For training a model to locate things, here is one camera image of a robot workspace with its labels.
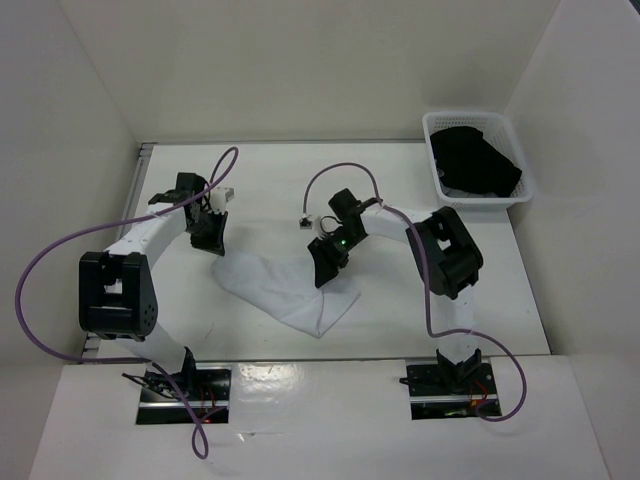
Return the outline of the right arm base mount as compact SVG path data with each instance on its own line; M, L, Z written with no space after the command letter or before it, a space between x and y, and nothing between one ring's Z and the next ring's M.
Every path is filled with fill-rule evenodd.
M480 349L457 365L439 351L435 360L408 361L399 383L407 388L413 420L502 415L493 370Z

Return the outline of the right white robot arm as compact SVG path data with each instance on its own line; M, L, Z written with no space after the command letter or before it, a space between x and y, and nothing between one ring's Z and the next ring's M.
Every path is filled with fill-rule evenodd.
M459 393L473 380L482 353L473 335L473 287L483 256L456 211L431 213L392 207L377 198L360 201L348 189L329 200L338 227L328 233L314 222L318 236L307 249L320 288L334 280L349 253L368 237L409 246L424 285L425 327L437 342L437 378L443 389Z

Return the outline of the white skirt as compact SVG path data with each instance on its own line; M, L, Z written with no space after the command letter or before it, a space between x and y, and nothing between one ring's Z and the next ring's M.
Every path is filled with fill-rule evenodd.
M276 321L319 339L356 303L360 292L348 280L314 284L308 257L270 259L229 250L215 260L213 276L227 292Z

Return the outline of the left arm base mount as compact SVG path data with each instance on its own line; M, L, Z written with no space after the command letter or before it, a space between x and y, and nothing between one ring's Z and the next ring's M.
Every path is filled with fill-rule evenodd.
M189 374L187 378L185 371L174 373L172 378L187 398L195 416L205 424L226 424L229 418L231 369L192 367ZM141 388L137 425L192 423L184 403L163 375L146 371L144 375L123 373L122 377Z

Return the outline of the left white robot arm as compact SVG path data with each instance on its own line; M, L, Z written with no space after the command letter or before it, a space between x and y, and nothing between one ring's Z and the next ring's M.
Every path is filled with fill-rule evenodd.
M225 254L223 234L230 187L212 188L204 177L180 172L173 189L155 194L146 219L102 252L87 252L79 262L79 324L100 339L114 341L136 357L167 372L163 387L180 400L198 390L199 375L183 364L184 346L160 325L152 268L179 236L217 256Z

